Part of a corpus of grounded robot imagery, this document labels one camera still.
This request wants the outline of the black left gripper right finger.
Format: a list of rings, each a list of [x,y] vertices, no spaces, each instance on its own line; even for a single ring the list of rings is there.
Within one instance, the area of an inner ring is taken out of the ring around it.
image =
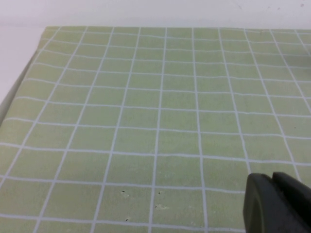
[[[274,172],[272,180],[281,191],[291,215],[306,233],[310,233],[311,189],[285,172]]]

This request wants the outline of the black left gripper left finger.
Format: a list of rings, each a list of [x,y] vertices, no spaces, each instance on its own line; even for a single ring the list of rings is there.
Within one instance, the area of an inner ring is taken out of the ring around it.
[[[264,174],[247,178],[243,220],[247,233],[294,233],[295,218],[284,195]]]

